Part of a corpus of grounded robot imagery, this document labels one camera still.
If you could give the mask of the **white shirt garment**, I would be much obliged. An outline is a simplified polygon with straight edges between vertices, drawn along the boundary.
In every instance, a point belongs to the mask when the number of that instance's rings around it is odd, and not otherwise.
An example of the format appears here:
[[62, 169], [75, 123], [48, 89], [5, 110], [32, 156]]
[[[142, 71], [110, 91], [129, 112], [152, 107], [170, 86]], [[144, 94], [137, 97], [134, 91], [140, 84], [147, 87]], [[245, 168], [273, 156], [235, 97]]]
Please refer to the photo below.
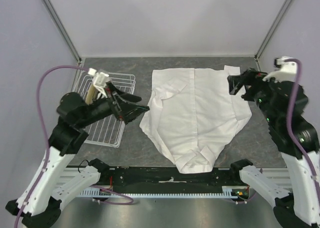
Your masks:
[[152, 73], [149, 111], [141, 130], [182, 174], [210, 172], [222, 150], [252, 116], [242, 99], [229, 94], [228, 76], [240, 68], [168, 68]]

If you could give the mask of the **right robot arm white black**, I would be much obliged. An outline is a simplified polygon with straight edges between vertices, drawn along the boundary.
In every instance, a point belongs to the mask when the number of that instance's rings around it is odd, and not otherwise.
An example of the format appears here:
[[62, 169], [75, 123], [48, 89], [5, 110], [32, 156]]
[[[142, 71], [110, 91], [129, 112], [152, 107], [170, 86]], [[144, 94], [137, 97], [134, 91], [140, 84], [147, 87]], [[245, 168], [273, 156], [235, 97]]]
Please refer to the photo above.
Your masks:
[[229, 179], [235, 185], [249, 185], [262, 196], [283, 228], [318, 228], [320, 203], [312, 171], [319, 171], [320, 143], [313, 125], [302, 117], [308, 97], [299, 85], [289, 132], [287, 115], [294, 83], [267, 81], [265, 76], [266, 73], [254, 69], [230, 75], [227, 78], [229, 93], [237, 95], [245, 89], [242, 99], [255, 102], [264, 115], [271, 139], [286, 163], [292, 192], [278, 187], [247, 159], [231, 164]]

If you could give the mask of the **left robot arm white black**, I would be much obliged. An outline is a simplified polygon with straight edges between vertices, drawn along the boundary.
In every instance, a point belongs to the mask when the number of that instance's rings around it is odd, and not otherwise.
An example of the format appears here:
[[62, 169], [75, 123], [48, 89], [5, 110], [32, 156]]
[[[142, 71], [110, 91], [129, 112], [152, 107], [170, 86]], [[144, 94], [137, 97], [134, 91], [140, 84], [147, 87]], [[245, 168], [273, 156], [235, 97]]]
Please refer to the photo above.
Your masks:
[[25, 192], [5, 207], [16, 217], [15, 227], [22, 223], [26, 228], [50, 228], [80, 192], [109, 181], [109, 165], [93, 159], [71, 181], [56, 187], [61, 173], [87, 139], [85, 128], [88, 125], [111, 115], [128, 124], [150, 109], [140, 104], [140, 97], [123, 92], [112, 84], [106, 86], [105, 92], [105, 98], [98, 98], [90, 104], [76, 92], [61, 98], [57, 108], [58, 123], [47, 138], [38, 170]]

